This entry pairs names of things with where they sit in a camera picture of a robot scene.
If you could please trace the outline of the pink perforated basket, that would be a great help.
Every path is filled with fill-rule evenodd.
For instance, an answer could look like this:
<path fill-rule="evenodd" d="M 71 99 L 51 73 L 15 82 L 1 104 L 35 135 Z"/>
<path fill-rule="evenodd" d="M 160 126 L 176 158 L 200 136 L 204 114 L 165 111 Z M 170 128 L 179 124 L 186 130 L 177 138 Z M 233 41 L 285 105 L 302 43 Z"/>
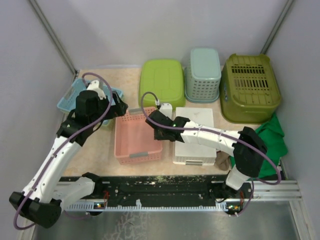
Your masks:
<path fill-rule="evenodd" d="M 161 160 L 163 144 L 154 139 L 154 129 L 146 123 L 145 116 L 155 109 L 129 109 L 115 119 L 114 156 L 121 165 Z"/>

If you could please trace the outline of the lime green plastic tub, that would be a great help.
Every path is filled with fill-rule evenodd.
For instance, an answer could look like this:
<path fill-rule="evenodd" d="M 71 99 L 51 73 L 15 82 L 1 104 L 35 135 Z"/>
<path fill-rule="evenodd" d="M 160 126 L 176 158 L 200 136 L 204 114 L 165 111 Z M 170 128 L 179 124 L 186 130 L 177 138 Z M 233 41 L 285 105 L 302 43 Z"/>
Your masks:
<path fill-rule="evenodd" d="M 154 93 L 161 103 L 169 103 L 172 109 L 184 107 L 185 82 L 181 63 L 175 59 L 151 59 L 146 61 L 141 69 L 138 104 L 144 107 L 154 107 L 155 98 L 146 92 Z"/>

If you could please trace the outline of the white perforated basket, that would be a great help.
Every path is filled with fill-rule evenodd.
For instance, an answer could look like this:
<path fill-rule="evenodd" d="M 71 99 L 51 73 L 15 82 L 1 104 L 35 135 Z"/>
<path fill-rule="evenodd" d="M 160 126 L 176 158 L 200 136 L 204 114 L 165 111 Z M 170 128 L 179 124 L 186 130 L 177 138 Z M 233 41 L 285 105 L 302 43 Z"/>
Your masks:
<path fill-rule="evenodd" d="M 211 108 L 177 107 L 175 116 L 188 118 L 207 127 L 214 127 L 214 116 Z M 215 148 L 176 141 L 172 162 L 176 165 L 213 166 L 216 157 L 217 150 Z"/>

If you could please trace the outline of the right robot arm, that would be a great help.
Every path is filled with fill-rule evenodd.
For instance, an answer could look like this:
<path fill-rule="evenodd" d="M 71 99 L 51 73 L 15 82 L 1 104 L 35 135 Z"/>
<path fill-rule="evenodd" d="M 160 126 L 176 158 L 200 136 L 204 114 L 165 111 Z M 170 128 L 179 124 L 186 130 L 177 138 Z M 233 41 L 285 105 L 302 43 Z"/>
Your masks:
<path fill-rule="evenodd" d="M 228 173 L 223 192 L 229 198 L 235 198 L 244 182 L 257 178 L 267 157 L 267 146 L 250 127 L 240 131 L 223 130 L 205 126 L 177 116 L 170 119 L 159 110 L 154 110 L 145 121 L 155 131 L 155 139 L 197 144 L 224 152 L 234 158 L 235 165 Z"/>

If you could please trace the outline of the light blue perforated basket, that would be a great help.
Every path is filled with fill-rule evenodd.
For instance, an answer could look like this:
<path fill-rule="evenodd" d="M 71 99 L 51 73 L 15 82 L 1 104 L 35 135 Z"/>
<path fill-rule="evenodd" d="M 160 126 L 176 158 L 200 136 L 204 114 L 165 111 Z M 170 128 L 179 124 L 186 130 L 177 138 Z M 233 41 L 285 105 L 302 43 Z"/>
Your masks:
<path fill-rule="evenodd" d="M 185 97 L 189 102 L 213 103 L 219 98 L 222 72 L 216 49 L 193 48 L 184 74 Z"/>

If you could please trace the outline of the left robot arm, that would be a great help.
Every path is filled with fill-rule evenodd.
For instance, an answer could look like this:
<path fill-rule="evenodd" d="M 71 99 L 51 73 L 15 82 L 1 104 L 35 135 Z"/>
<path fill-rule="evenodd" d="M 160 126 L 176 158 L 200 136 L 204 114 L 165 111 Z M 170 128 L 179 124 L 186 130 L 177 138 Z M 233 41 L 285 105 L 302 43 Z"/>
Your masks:
<path fill-rule="evenodd" d="M 69 162 L 94 133 L 95 126 L 125 115 L 128 105 L 116 91 L 111 96 L 109 99 L 96 90 L 79 93 L 75 109 L 60 125 L 51 150 L 35 176 L 21 192 L 14 191 L 10 195 L 9 202 L 16 210 L 15 219 L 21 216 L 48 229 L 78 200 L 87 196 L 97 199 L 103 195 L 101 177 L 90 172 L 60 192 L 55 192 L 55 187 Z"/>

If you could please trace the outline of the olive green large container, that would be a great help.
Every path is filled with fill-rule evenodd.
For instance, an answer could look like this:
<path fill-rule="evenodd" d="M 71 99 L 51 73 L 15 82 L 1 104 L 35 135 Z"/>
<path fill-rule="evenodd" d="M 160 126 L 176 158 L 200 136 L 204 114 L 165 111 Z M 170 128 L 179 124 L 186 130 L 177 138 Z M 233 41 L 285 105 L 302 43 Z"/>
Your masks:
<path fill-rule="evenodd" d="M 219 84 L 223 117 L 236 124 L 263 124 L 280 105 L 282 96 L 271 60 L 264 54 L 232 54 Z"/>

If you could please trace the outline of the pale blue basket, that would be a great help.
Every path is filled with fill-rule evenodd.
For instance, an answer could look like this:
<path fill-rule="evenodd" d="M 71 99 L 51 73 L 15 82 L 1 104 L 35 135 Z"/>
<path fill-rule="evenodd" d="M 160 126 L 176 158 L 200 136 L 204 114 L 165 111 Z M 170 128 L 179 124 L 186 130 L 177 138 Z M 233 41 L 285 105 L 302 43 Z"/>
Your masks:
<path fill-rule="evenodd" d="M 86 80 L 86 84 L 88 85 L 93 80 Z M 69 114 L 69 112 L 76 108 L 76 97 L 79 95 L 81 91 L 84 91 L 87 89 L 86 84 L 83 83 L 81 78 L 76 79 L 68 91 L 64 94 L 64 96 L 60 99 L 60 101 L 57 104 L 57 108 L 61 110 L 65 114 Z M 119 97 L 123 100 L 124 98 L 124 92 L 115 87 L 111 87 L 112 91 L 115 91 L 118 93 Z M 110 91 L 108 87 L 103 83 L 103 91 L 105 95 L 109 98 L 110 97 Z"/>

